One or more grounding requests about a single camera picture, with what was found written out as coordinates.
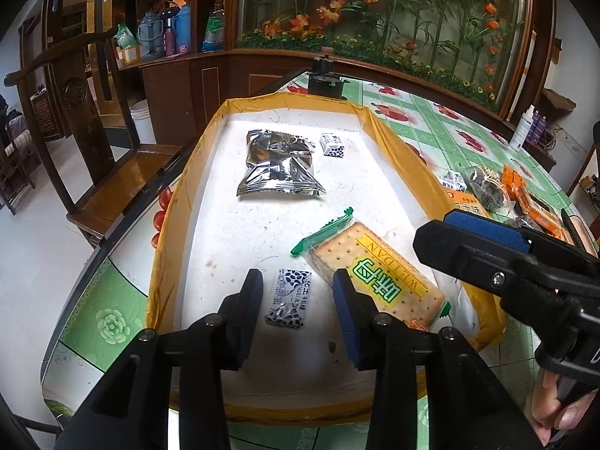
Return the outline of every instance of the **screw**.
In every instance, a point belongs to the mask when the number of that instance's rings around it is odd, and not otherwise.
[[[451,326],[445,326],[444,328],[442,328],[442,336],[449,340],[454,340],[455,338],[457,338],[456,334],[454,333],[454,328],[452,328]]]
[[[392,317],[387,313],[377,313],[373,317],[373,321],[379,326],[388,326],[388,324],[392,323]]]
[[[218,313],[207,314],[204,317],[204,323],[206,323],[206,326],[219,326],[221,323],[223,323],[223,321],[223,316]]]
[[[156,332],[152,328],[145,328],[137,334],[137,339],[147,342],[154,338],[154,335],[156,335]]]
[[[491,277],[491,285],[494,287],[502,287],[506,281],[506,276],[503,272],[494,272]]]

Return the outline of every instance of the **human hand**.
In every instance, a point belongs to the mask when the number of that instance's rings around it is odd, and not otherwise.
[[[559,376],[540,369],[533,389],[533,394],[527,396],[525,416],[542,445],[548,445],[553,429],[574,429],[587,409],[592,404],[595,393],[586,394],[583,398],[568,406],[562,407],[557,400]]]

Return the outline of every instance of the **glass display case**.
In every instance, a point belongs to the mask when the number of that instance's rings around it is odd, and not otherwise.
[[[236,46],[336,55],[414,75],[498,108],[524,0],[238,0]]]

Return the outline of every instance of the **cracker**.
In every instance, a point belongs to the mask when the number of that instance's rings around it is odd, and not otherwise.
[[[444,294],[404,257],[360,222],[314,248],[311,263],[328,281],[337,269],[348,270],[355,289],[371,296],[380,311],[410,324],[429,327]]]

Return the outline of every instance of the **tile floor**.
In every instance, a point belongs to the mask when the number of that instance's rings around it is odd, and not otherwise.
[[[114,148],[115,158],[125,152]],[[52,157],[73,198],[92,184],[73,137],[52,143]],[[64,302],[92,248],[39,166],[36,188],[13,216],[0,210],[0,392],[17,415],[55,424],[41,395],[40,365]],[[42,449],[53,437],[34,432]]]

